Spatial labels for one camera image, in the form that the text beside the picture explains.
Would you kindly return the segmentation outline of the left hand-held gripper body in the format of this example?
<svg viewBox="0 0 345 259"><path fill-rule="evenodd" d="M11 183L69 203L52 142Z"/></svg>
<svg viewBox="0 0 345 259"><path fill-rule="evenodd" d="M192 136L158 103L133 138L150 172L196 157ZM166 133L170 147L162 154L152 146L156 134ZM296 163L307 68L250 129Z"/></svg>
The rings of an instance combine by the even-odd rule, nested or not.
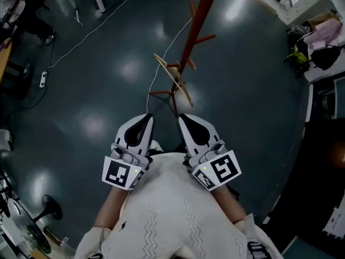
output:
<svg viewBox="0 0 345 259"><path fill-rule="evenodd" d="M106 156L103 163L102 182L123 190L133 190L153 159L115 143L111 145L111 149L110 156Z"/></svg>

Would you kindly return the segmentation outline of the wooden clothes hanger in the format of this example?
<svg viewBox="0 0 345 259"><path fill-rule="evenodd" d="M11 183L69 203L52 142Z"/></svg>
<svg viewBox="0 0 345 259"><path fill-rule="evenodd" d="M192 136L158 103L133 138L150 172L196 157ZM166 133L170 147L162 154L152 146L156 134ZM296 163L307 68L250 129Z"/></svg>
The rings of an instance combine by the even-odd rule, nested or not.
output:
<svg viewBox="0 0 345 259"><path fill-rule="evenodd" d="M168 64L163 58L154 53L155 59L158 61L159 67L162 67L169 78L172 80L172 87L167 93L174 95L177 91L180 91L187 99L191 107L194 106L192 98L185 86L185 82L182 81L182 75L178 69L178 64Z"/></svg>

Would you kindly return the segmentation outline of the person's right forearm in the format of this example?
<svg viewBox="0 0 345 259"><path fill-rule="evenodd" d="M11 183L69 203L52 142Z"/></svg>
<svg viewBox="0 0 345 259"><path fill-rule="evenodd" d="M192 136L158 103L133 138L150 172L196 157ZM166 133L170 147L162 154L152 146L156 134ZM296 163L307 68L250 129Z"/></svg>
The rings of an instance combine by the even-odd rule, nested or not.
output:
<svg viewBox="0 0 345 259"><path fill-rule="evenodd" d="M224 188L218 191L211 191L212 196L226 215L226 217L233 223L244 220L247 216L246 211L235 199L228 188Z"/></svg>

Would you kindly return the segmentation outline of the person's left white shoe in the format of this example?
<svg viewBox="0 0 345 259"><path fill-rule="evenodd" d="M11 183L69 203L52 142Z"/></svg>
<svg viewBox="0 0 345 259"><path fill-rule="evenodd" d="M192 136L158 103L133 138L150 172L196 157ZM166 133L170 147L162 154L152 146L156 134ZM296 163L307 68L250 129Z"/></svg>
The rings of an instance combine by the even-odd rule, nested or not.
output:
<svg viewBox="0 0 345 259"><path fill-rule="evenodd" d="M160 154L164 153L164 150L156 140L152 140L149 147L149 152L153 154Z"/></svg>

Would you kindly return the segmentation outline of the black desk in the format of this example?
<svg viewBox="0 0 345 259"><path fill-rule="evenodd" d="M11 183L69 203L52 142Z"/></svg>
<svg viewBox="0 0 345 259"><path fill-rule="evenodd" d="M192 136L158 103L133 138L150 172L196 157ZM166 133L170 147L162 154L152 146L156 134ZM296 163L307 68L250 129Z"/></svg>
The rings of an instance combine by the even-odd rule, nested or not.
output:
<svg viewBox="0 0 345 259"><path fill-rule="evenodd" d="M336 259L345 259L345 239L324 231L344 194L345 118L310 121L264 230L279 251L298 237Z"/></svg>

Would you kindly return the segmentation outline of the white framed glass panel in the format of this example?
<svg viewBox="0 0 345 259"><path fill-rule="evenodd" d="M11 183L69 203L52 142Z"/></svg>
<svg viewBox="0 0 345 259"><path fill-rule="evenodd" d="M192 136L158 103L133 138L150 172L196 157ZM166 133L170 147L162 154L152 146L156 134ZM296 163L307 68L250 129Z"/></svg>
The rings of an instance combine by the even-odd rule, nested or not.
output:
<svg viewBox="0 0 345 259"><path fill-rule="evenodd" d="M345 118L345 76L309 85L306 122Z"/></svg>

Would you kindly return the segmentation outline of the yellow-green bag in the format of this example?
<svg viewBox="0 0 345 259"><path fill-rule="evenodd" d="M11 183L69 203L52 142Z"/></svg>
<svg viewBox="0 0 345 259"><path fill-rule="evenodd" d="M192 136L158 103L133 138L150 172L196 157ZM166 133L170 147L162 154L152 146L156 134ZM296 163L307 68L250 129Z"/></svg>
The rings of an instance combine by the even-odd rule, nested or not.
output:
<svg viewBox="0 0 345 259"><path fill-rule="evenodd" d="M308 45L306 44L294 44L291 47L290 54L283 60L286 62L293 62L296 64L304 64L309 62L308 59Z"/></svg>

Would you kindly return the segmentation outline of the red-brown wooden coat stand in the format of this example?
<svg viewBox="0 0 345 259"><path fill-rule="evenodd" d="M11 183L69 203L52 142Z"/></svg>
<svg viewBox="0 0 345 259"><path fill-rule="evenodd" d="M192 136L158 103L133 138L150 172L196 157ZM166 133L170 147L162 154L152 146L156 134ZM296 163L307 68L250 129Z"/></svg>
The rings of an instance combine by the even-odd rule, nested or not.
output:
<svg viewBox="0 0 345 259"><path fill-rule="evenodd" d="M192 70L196 69L196 65L190 58L193 48L199 43L206 42L216 37L216 35L213 33L207 36L203 36L203 37L199 36L201 28L206 20L206 17L209 13L209 10L213 2L214 0L200 0L198 6L195 6L194 0L190 0L189 2L189 8L191 11L191 19L187 23L191 24L191 28L190 28L187 40L185 42L181 60L176 63L169 63L169 64L178 64L179 65L178 69L181 75L187 65L189 65ZM172 107L173 107L172 110L173 110L174 116L178 116L178 110L177 110L176 98L175 98L176 93L174 95L170 95L169 93L167 93L167 91L152 91L151 89L149 89L148 96L150 97L150 96L161 95L161 94L168 95L172 101Z"/></svg>

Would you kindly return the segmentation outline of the white table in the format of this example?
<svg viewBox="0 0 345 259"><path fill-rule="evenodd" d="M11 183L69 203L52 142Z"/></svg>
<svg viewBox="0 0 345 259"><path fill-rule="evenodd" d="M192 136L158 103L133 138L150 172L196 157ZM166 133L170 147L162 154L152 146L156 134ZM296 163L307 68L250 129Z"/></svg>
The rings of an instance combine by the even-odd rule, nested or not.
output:
<svg viewBox="0 0 345 259"><path fill-rule="evenodd" d="M313 62L309 63L309 70L304 73L308 83L314 83L324 78L332 77L345 72L345 47L341 50L335 63L327 70L322 70Z"/></svg>

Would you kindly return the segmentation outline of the white paper sheet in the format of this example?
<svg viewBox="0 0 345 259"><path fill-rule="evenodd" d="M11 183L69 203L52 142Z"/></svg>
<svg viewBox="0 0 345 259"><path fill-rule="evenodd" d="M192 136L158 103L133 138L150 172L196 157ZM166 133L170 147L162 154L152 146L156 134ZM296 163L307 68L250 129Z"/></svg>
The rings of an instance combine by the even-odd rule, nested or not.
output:
<svg viewBox="0 0 345 259"><path fill-rule="evenodd" d="M335 239L345 239L345 203L342 203L338 208L334 208L322 231Z"/></svg>

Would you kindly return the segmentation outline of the black bag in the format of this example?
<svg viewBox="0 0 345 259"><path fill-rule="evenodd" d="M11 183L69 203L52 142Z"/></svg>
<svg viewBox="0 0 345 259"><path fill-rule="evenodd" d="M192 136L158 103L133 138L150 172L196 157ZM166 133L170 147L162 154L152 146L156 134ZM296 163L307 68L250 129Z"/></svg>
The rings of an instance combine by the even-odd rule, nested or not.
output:
<svg viewBox="0 0 345 259"><path fill-rule="evenodd" d="M316 67L325 71L335 63L344 48L345 44L341 46L327 45L323 49L314 51L311 54L311 61Z"/></svg>

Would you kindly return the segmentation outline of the pink garment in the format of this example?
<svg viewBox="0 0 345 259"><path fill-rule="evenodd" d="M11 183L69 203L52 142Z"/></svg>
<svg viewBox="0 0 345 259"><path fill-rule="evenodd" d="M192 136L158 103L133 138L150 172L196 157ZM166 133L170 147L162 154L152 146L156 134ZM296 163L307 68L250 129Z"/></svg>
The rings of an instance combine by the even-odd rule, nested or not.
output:
<svg viewBox="0 0 345 259"><path fill-rule="evenodd" d="M337 40L342 30L342 23L337 19L329 19L315 27L315 30L303 39L312 50L323 49L332 41Z"/></svg>

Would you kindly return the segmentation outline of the white cabinet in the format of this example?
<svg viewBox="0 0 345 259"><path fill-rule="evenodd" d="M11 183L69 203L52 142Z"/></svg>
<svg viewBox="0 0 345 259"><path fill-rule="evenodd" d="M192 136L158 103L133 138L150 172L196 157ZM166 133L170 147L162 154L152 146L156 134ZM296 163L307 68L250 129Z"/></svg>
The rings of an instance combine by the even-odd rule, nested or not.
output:
<svg viewBox="0 0 345 259"><path fill-rule="evenodd" d="M298 25L335 9L331 0L282 0L281 3L278 17L287 26Z"/></svg>

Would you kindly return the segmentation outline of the brown cardboard box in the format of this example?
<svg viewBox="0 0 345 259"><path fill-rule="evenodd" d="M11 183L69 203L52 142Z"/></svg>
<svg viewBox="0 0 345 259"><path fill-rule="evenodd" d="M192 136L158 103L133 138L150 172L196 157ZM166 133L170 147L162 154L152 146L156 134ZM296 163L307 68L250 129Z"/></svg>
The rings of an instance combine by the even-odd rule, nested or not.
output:
<svg viewBox="0 0 345 259"><path fill-rule="evenodd" d="M321 13L311 19L308 19L307 22L309 23L310 27L315 30L316 26L324 23L330 19L335 19L337 21L339 21L339 14L336 11L327 11L324 13Z"/></svg>

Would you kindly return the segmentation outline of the black pedestal round table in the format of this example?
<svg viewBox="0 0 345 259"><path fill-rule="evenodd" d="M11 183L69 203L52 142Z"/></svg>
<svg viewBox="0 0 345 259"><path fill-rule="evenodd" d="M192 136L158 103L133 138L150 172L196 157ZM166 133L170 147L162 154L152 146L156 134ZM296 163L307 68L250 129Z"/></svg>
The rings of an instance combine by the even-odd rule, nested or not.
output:
<svg viewBox="0 0 345 259"><path fill-rule="evenodd" d="M51 246L43 231L38 226L38 221L49 215L55 220L61 220L63 212L57 201L49 195L42 196L44 210L36 217L31 217L26 209L14 199L8 199L7 206L10 219L14 222L15 228L19 230L22 241L19 244L19 252L26 259L34 250L41 251L43 255L51 253Z"/></svg>

